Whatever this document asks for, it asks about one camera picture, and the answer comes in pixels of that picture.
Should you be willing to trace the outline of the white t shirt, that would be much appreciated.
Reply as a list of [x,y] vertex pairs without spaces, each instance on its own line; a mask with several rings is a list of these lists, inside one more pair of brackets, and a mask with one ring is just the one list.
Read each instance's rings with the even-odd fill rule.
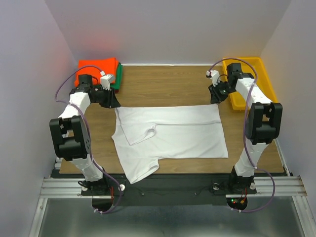
[[164,158],[228,158],[217,105],[120,107],[112,135],[130,184],[159,169]]

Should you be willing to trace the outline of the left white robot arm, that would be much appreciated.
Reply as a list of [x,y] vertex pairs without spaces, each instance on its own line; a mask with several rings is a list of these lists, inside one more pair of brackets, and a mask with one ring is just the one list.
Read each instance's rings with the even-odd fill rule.
[[91,134],[84,113],[92,103],[109,109],[119,108],[120,103],[110,86],[115,76],[104,72],[100,76],[98,84],[93,84],[92,75],[78,76],[79,82],[71,90],[63,113],[50,120],[49,128],[57,157],[72,163],[84,175],[84,181],[79,182],[81,187],[103,195],[109,191],[110,182],[104,168],[92,156]]

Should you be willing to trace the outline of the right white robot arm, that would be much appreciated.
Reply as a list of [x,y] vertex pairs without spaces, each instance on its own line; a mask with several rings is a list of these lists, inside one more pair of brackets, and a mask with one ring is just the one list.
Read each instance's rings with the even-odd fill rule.
[[245,73],[237,60],[227,66],[227,80],[220,80],[214,69],[206,72],[212,80],[209,86],[210,102],[219,104],[232,93],[238,92],[245,100],[243,122],[243,151],[232,168],[227,187],[233,193],[254,189],[254,173],[257,163],[266,147],[279,136],[283,107],[270,100],[258,87],[256,71]]

